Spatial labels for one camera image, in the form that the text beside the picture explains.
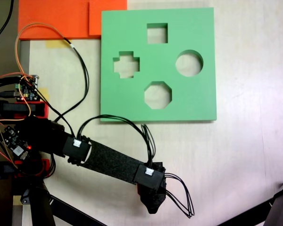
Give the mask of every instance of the electronic component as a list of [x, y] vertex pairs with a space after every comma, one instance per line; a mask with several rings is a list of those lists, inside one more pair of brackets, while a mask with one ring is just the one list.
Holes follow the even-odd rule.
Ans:
[[140, 164], [137, 168], [134, 182], [157, 191], [164, 178], [165, 168], [163, 169], [163, 172], [159, 172]]
[[6, 146], [20, 159], [25, 160], [29, 155], [32, 146], [20, 139], [18, 133], [10, 126], [7, 126], [4, 131], [5, 132], [2, 135]]
[[[32, 75], [32, 78], [27, 78], [29, 82], [34, 85], [36, 88], [38, 88], [38, 75]], [[15, 97], [18, 102], [24, 102], [24, 98], [26, 101], [40, 101], [39, 95], [35, 91], [32, 91], [32, 89], [29, 87], [29, 85], [25, 81], [21, 81], [20, 84], [20, 90], [23, 95], [21, 97], [20, 92], [19, 92], [19, 84], [16, 84], [16, 92], [15, 92]]]

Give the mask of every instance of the table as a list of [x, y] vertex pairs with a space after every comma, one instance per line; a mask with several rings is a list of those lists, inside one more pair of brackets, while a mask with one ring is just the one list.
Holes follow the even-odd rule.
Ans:
[[[194, 7], [215, 8], [217, 121], [148, 126], [157, 144], [154, 160], [186, 182], [196, 215], [186, 218], [168, 198], [149, 215], [135, 186], [59, 157], [45, 181], [51, 194], [109, 226], [215, 226], [276, 193], [283, 183], [283, 0], [128, 0], [129, 9]], [[91, 81], [87, 99], [66, 116], [77, 131], [100, 113], [100, 41], [73, 43]], [[40, 76], [60, 112], [83, 95], [83, 72], [68, 48], [31, 41], [29, 73]], [[142, 138], [128, 125], [92, 121], [84, 134], [147, 160]], [[179, 183], [168, 180], [167, 187], [184, 200]], [[25, 206], [24, 226], [29, 217]]]

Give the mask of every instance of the tripod leg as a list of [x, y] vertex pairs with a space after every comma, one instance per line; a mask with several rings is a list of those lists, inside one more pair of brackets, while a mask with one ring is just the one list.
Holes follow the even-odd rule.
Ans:
[[275, 199], [264, 226], [283, 226], [283, 194]]
[[32, 188], [29, 194], [33, 226], [56, 226], [53, 219], [50, 197], [44, 189]]

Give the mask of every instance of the cross-shaped hole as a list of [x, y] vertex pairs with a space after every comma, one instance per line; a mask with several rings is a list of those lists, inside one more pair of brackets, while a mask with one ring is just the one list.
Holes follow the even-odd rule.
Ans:
[[134, 57], [133, 51], [119, 52], [119, 57], [113, 61], [114, 72], [119, 73], [121, 79], [133, 78], [134, 73], [140, 71], [140, 58]]

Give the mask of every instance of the green shape sorter board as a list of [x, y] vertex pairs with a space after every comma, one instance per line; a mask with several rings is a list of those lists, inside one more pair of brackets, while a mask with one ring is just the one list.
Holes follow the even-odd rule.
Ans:
[[[166, 43], [148, 44], [147, 28], [160, 26], [166, 28]], [[104, 11], [101, 42], [101, 114], [132, 121], [216, 120], [213, 8]], [[125, 53], [139, 59], [133, 78], [114, 72], [114, 61]], [[177, 71], [183, 53], [201, 59], [200, 73], [185, 77]], [[172, 101], [152, 109], [144, 93], [159, 83], [171, 90]]]

